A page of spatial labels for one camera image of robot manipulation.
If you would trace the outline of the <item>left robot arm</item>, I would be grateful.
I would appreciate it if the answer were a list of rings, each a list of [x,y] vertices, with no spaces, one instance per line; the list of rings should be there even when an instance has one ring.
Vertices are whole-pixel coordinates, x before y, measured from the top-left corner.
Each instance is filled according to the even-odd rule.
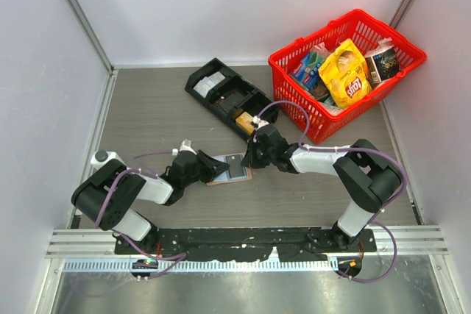
[[[157,227],[132,210],[137,201],[171,206],[185,189],[195,182],[212,182],[230,169],[224,161],[201,150],[180,149],[161,175],[146,174],[128,168],[115,152],[98,151],[91,160],[96,171],[72,194],[71,203],[95,223],[95,227],[112,230],[122,243],[132,245],[142,254],[155,250]]]

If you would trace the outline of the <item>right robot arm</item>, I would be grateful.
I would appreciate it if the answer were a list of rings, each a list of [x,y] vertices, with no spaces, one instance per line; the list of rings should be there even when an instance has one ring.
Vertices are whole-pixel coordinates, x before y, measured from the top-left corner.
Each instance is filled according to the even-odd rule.
[[[253,169],[273,165],[290,174],[337,176],[351,198],[332,227],[333,245],[340,251],[356,246],[365,226],[406,188],[403,168],[368,140],[340,147],[288,143],[272,124],[255,129],[241,164]]]

